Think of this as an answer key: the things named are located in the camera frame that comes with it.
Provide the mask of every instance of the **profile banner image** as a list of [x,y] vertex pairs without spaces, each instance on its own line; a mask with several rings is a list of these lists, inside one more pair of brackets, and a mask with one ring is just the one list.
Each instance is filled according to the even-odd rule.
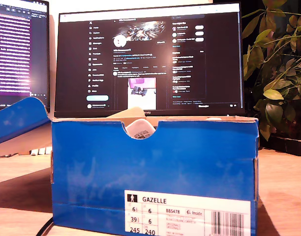
[[165,21],[132,23],[119,29],[114,37],[114,45],[124,47],[127,41],[149,41],[159,37],[165,30]]
[[137,195],[135,194],[128,194],[127,201],[132,203],[137,203]]

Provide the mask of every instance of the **box label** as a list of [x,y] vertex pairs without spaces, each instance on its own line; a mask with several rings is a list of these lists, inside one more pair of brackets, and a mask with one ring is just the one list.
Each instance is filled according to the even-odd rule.
[[251,202],[125,190],[125,231],[156,236],[251,236]]

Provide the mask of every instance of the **wooden desk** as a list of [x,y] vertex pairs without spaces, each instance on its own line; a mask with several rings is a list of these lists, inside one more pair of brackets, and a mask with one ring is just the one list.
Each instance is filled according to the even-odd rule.
[[[0,159],[0,236],[35,236],[52,217],[50,157]],[[258,236],[301,236],[301,157],[259,151]],[[102,236],[54,226],[49,236]]]

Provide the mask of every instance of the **black cable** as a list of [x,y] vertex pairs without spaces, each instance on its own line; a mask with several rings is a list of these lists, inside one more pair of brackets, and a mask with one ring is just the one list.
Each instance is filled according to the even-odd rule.
[[51,217],[50,220],[48,220],[47,223],[45,223],[44,226],[42,226],[42,228],[39,230],[36,236],[47,235],[44,233],[48,233],[48,231],[52,228],[52,226],[53,226],[53,217]]

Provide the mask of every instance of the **monitor screen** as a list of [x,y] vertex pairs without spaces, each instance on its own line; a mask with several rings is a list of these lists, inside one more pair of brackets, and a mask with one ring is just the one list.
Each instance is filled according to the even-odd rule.
[[240,4],[59,16],[56,117],[244,113]]
[[49,111],[49,3],[0,0],[0,109],[29,96]]

